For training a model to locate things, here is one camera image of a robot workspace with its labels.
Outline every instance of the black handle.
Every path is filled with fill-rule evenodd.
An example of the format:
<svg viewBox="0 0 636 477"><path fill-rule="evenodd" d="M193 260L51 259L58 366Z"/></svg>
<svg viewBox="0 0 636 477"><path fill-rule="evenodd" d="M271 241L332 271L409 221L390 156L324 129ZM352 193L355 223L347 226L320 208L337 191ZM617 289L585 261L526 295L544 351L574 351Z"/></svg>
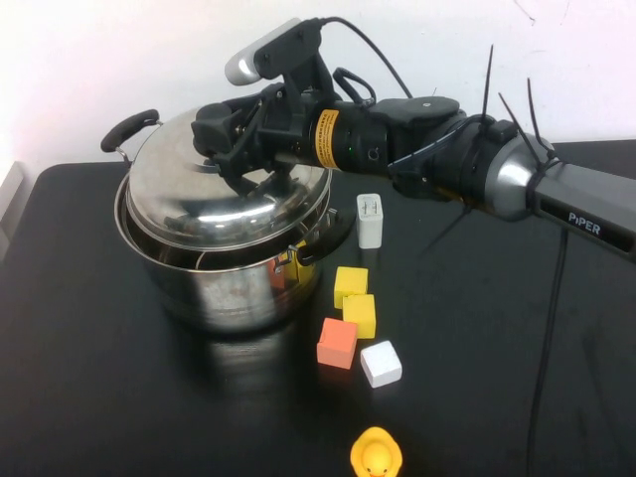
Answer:
<svg viewBox="0 0 636 477"><path fill-rule="evenodd" d="M124 142L138 133L146 126L154 126L159 121L159 112L156 109L148 109L134 116L124 119L101 140L103 152L115 152Z"/></svg>
<svg viewBox="0 0 636 477"><path fill-rule="evenodd" d="M313 243L302 246L296 251L296 259L302 266L308 266L323 259L349 236L351 227L356 221L356 209L338 211L333 224Z"/></svg>

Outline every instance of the orange cube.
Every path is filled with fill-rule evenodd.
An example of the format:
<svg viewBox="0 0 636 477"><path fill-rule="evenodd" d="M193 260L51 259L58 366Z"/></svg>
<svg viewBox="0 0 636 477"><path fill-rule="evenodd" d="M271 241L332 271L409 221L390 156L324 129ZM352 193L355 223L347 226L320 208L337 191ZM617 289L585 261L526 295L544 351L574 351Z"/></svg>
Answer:
<svg viewBox="0 0 636 477"><path fill-rule="evenodd" d="M356 323L325 318L317 346L318 363L345 370L351 369L357 335Z"/></svg>

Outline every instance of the white block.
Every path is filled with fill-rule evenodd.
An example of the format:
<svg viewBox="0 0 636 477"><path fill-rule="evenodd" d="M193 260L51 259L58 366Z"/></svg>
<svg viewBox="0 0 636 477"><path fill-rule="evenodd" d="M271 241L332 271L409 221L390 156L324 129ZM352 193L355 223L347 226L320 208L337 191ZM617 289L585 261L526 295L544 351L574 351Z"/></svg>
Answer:
<svg viewBox="0 0 636 477"><path fill-rule="evenodd" d="M360 248L380 248L382 245L382 225L384 214L378 194L358 196L358 246Z"/></svg>
<svg viewBox="0 0 636 477"><path fill-rule="evenodd" d="M401 378L401 362L391 341L383 341L360 352L362 369L372 388L389 385Z"/></svg>

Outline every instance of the rubber duck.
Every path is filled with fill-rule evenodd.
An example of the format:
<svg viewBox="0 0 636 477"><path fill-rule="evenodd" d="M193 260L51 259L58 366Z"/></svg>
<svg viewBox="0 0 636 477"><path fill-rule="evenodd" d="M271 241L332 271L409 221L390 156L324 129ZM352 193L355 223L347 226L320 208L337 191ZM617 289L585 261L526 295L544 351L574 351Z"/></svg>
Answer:
<svg viewBox="0 0 636 477"><path fill-rule="evenodd" d="M396 477L401 468L401 451L388 432L370 427L354 442L351 465L357 477Z"/></svg>

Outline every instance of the black table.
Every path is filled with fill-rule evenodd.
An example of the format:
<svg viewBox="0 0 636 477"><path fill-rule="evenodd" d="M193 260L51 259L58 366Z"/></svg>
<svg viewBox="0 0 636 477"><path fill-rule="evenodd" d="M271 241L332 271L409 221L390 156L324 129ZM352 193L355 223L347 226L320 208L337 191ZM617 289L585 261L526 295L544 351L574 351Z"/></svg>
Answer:
<svg viewBox="0 0 636 477"><path fill-rule="evenodd" d="M636 142L564 144L562 158L636 177ZM379 192L379 254L352 235L294 321L242 341L166 318L112 203L122 164L39 179L0 269L0 475L350 476L380 425L402 476L523 475L558 228L406 200L380 180L334 180L334 203ZM338 265L371 270L378 339L400 382L371 390L318 366ZM572 237L538 430L538 475L636 472L636 267Z"/></svg>

